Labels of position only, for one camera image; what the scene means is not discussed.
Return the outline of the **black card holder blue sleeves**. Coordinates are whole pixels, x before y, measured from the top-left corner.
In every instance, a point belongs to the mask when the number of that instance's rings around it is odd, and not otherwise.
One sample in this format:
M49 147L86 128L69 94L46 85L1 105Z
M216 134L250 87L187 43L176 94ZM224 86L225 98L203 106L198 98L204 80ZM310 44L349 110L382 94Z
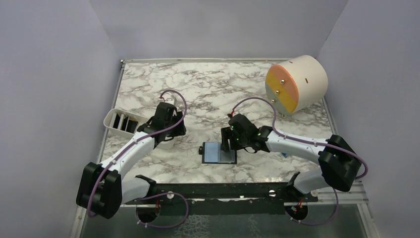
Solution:
M219 142L204 142L198 149L202 164L237 164L237 152L225 152Z

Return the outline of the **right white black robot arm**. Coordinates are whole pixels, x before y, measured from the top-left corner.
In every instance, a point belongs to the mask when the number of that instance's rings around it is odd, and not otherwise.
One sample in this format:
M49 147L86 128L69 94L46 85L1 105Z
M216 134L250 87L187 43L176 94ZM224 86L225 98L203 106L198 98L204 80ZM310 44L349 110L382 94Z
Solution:
M276 132L272 126L256 127L242 114L230 117L228 124L221 129L222 151L251 148L254 153L284 153L317 164L316 169L297 172L289 180L286 196L293 202L325 187L348 192L362 166L355 151L339 135L320 139L288 135Z

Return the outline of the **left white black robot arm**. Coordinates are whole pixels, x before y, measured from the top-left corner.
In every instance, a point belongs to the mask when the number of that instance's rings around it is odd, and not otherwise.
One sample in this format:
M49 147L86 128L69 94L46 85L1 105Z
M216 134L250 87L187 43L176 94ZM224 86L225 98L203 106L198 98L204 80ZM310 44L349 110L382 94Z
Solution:
M171 103L160 102L155 114L140 125L133 137L110 158L100 164L88 163L82 172L76 204L87 211L89 217L109 219L121 204L135 197L151 203L156 196L153 187L137 179L123 183L130 169L157 146L169 139L186 134L184 117Z

